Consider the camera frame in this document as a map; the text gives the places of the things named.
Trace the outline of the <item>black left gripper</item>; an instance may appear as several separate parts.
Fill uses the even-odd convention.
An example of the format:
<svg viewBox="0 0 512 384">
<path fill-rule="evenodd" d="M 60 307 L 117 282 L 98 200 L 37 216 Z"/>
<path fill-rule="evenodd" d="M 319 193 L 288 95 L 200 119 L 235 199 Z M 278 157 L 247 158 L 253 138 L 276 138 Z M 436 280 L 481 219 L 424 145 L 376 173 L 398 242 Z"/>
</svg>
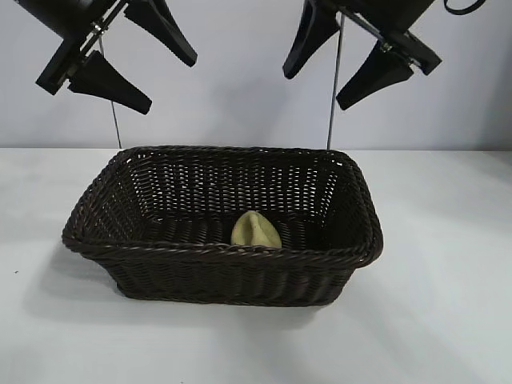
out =
<svg viewBox="0 0 512 384">
<path fill-rule="evenodd" d="M 68 80 L 77 94 L 103 98 L 147 114 L 152 101 L 128 82 L 92 45 L 122 9 L 120 1 L 18 1 L 20 7 L 62 38 L 36 84 L 54 95 Z M 165 1 L 128 1 L 124 15 L 159 40 L 187 66 L 197 53 L 186 40 Z"/>
</svg>

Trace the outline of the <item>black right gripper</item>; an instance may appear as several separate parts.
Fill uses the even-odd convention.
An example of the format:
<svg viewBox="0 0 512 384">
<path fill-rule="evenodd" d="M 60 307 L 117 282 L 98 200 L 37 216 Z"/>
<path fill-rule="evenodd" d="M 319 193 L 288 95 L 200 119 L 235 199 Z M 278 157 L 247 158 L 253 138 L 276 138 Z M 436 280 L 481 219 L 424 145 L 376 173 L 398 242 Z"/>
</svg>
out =
<svg viewBox="0 0 512 384">
<path fill-rule="evenodd" d="M 414 74 L 412 65 L 428 75 L 442 60 L 410 28 L 431 5 L 431 1 L 305 0 L 297 34 L 282 66 L 284 76 L 295 77 L 315 52 L 339 32 L 338 12 L 378 40 L 338 92 L 336 100 L 342 110 L 379 90 L 407 81 Z"/>
</svg>

